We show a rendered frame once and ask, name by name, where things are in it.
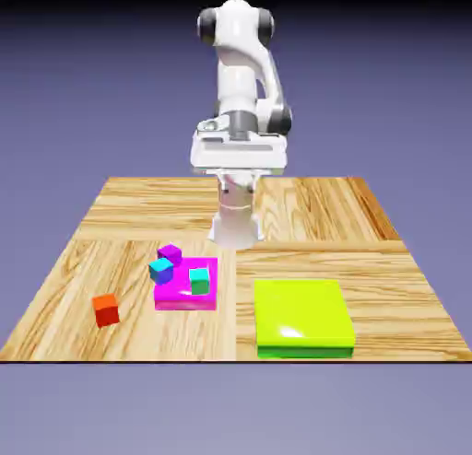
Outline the small teal cube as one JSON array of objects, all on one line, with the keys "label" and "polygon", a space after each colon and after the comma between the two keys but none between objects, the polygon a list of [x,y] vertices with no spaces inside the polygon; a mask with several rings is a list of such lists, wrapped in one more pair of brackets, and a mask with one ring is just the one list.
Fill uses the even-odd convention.
[{"label": "small teal cube", "polygon": [[210,275],[207,268],[190,269],[189,280],[193,296],[203,296],[209,293]]}]

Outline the small red cube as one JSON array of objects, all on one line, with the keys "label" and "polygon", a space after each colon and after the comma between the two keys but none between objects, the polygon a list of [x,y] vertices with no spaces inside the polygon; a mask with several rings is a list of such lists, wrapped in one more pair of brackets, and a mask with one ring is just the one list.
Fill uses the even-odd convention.
[{"label": "small red cube", "polygon": [[94,297],[92,306],[99,328],[116,324],[120,321],[118,303],[114,294]]}]

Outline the small purple cube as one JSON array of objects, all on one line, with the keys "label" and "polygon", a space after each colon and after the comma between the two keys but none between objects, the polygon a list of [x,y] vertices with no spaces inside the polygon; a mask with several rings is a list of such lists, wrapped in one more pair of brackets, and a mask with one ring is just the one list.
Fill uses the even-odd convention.
[{"label": "small purple cube", "polygon": [[170,243],[157,249],[158,258],[165,258],[172,263],[173,266],[179,266],[183,259],[182,250]]}]

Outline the large magenta box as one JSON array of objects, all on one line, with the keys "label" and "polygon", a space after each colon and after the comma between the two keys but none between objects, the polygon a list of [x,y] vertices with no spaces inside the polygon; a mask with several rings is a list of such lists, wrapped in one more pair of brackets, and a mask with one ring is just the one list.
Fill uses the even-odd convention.
[{"label": "large magenta box", "polygon": [[[189,271],[206,268],[209,292],[193,295]],[[218,296],[218,259],[216,257],[184,257],[174,269],[173,278],[164,285],[154,285],[156,310],[215,310]]]}]

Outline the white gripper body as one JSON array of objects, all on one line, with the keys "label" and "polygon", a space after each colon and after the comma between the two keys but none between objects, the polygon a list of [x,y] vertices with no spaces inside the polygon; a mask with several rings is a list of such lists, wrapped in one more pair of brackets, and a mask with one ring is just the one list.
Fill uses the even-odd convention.
[{"label": "white gripper body", "polygon": [[288,163],[287,139],[282,135],[249,133],[248,140],[233,140],[229,133],[195,132],[191,165],[198,170],[255,170],[281,174]]}]

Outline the small blue cube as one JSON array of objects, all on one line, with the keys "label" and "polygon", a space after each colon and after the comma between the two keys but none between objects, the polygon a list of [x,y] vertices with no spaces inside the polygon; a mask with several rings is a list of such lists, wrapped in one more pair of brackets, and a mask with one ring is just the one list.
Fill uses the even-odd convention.
[{"label": "small blue cube", "polygon": [[173,278],[173,263],[165,257],[148,264],[149,276],[156,285],[169,283]]}]

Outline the large lime green box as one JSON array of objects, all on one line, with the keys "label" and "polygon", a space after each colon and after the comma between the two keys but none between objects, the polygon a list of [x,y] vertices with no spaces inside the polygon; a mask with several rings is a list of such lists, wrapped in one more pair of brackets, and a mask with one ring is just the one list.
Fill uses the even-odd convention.
[{"label": "large lime green box", "polygon": [[356,336],[335,280],[256,280],[254,314],[261,358],[352,357]]}]

